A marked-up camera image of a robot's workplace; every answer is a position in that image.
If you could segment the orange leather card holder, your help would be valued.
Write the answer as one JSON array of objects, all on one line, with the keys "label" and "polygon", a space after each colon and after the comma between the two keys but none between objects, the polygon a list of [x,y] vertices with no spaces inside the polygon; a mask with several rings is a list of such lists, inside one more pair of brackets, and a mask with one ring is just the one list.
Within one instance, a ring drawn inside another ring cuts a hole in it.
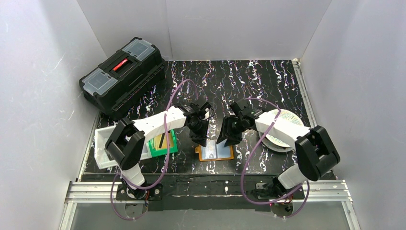
[{"label": "orange leather card holder", "polygon": [[199,161],[225,161],[233,160],[234,153],[232,146],[207,146],[201,145],[195,148],[195,153],[199,156]]}]

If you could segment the dark credit card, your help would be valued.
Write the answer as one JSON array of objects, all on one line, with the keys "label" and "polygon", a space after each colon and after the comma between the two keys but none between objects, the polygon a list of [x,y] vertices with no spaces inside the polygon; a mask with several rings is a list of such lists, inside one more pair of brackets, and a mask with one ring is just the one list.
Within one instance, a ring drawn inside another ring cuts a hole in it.
[{"label": "dark credit card", "polygon": [[166,134],[164,133],[164,134],[161,135],[161,138],[160,138],[160,141],[159,141],[159,145],[158,145],[159,149],[161,149],[163,147],[165,139],[166,139]]}]

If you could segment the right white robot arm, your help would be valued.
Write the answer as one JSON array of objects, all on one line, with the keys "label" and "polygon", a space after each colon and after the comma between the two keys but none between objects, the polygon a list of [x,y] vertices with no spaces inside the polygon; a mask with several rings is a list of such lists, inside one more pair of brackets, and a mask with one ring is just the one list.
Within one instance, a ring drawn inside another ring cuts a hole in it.
[{"label": "right white robot arm", "polygon": [[233,115],[224,117],[218,144],[231,146],[242,141],[242,134],[253,129],[284,142],[296,152],[297,163],[272,180],[271,189],[286,192],[307,180],[317,181],[340,162],[327,130],[299,126],[281,118],[281,111],[272,113],[268,107],[251,105],[247,99],[230,105]]}]

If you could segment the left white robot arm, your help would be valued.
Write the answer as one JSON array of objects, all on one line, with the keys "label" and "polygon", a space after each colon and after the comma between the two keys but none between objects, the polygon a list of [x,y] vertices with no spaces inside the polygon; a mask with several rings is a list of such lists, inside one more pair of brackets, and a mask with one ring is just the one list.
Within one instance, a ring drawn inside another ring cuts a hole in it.
[{"label": "left white robot arm", "polygon": [[123,118],[107,139],[104,150],[118,164],[121,178],[128,187],[149,190],[163,179],[169,159],[166,158],[159,178],[146,185],[139,166],[145,144],[156,136],[168,136],[171,130],[187,127],[190,139],[206,146],[211,111],[212,105],[208,101],[196,101],[168,106],[163,112],[144,119]]}]

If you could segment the gold card in bin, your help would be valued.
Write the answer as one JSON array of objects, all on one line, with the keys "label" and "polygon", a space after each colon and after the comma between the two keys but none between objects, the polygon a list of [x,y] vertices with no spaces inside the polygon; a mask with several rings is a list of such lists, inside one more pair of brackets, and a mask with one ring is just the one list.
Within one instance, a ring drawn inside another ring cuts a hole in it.
[{"label": "gold card in bin", "polygon": [[160,135],[158,135],[158,136],[156,136],[156,137],[154,137],[154,138],[152,139],[152,141],[153,141],[153,147],[154,147],[156,150],[163,150],[163,149],[166,149],[166,148],[173,148],[173,147],[175,147],[175,138],[173,137],[173,131],[171,130],[171,131],[169,131],[168,134],[166,135],[166,139],[165,139],[165,142],[164,142],[164,144],[163,144],[163,147],[162,147],[161,149],[159,149],[159,148],[158,148],[158,145],[159,145],[159,141],[160,141],[161,135],[162,135],[162,134],[160,134]]}]

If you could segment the white filament spool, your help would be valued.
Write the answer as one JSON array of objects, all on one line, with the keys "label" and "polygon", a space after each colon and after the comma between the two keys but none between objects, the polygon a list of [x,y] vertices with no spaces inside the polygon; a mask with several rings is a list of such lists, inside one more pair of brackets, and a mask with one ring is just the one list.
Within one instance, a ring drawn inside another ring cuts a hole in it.
[{"label": "white filament spool", "polygon": [[255,119],[254,127],[260,143],[280,153],[296,150],[295,142],[310,131],[296,114],[285,109],[262,113]]}]

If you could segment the green plastic bin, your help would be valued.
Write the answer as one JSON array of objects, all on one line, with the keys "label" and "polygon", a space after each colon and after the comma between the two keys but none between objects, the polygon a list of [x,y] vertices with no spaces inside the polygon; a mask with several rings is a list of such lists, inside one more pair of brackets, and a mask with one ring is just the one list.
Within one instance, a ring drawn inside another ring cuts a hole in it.
[{"label": "green plastic bin", "polygon": [[[175,138],[175,147],[169,148],[169,152],[170,152],[170,153],[176,153],[176,152],[178,152],[177,137],[176,137],[176,135],[175,135],[174,130],[172,130],[172,131],[173,131],[173,137]],[[161,149],[161,150],[155,149],[155,148],[153,147],[153,141],[152,141],[152,139],[148,141],[147,147],[148,147],[149,152],[151,153],[151,156],[152,156],[153,158],[159,157],[159,156],[164,156],[164,155],[167,154],[167,148],[166,148],[166,149]]]}]

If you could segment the black plastic toolbox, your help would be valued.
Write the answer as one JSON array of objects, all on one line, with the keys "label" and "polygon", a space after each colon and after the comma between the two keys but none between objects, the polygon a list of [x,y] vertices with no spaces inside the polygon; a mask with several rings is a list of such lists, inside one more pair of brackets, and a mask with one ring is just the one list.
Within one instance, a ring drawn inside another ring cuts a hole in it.
[{"label": "black plastic toolbox", "polygon": [[145,93],[165,78],[160,50],[135,37],[79,80],[84,97],[113,120],[126,117]]}]

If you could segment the white foam tray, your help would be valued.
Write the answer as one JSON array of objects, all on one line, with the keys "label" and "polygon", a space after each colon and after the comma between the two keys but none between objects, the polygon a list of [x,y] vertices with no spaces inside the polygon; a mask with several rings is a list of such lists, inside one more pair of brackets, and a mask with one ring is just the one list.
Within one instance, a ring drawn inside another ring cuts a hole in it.
[{"label": "white foam tray", "polygon": [[107,169],[118,165],[118,163],[105,150],[105,144],[114,129],[115,126],[109,126],[95,130],[94,158],[99,169]]}]

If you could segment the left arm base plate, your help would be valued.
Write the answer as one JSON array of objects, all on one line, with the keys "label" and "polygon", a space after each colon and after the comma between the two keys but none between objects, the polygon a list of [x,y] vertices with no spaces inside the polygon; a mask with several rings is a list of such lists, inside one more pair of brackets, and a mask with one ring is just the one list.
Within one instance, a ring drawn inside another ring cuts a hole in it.
[{"label": "left arm base plate", "polygon": [[160,201],[163,195],[163,185],[158,184],[149,190],[132,189],[125,184],[119,184],[115,192],[115,199],[119,201],[143,200]]}]

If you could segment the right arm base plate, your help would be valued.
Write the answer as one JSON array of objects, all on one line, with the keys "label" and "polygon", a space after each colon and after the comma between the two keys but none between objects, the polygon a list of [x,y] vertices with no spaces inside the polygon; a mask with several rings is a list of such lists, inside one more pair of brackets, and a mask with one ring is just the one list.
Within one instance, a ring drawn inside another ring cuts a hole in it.
[{"label": "right arm base plate", "polygon": [[[256,183],[255,189],[253,191],[253,195],[259,199],[259,200],[274,200],[277,198],[280,198],[287,193],[289,193],[292,189],[287,190],[287,191],[282,191],[279,188],[273,188],[273,183]],[[287,200],[289,201],[290,199],[304,199],[305,198],[305,192],[303,191],[303,188],[300,187],[297,191],[292,193]]]}]

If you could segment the aluminium frame rail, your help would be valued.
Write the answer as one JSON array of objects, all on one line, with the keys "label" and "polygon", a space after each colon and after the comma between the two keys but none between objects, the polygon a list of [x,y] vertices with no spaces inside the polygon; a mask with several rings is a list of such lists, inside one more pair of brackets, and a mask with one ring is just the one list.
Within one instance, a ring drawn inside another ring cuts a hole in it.
[{"label": "aluminium frame rail", "polygon": [[154,191],[148,207],[124,196],[115,200],[110,182],[69,186],[62,230],[358,230],[345,181],[304,185],[282,205],[247,202],[238,182],[224,176],[210,180],[176,178]]}]

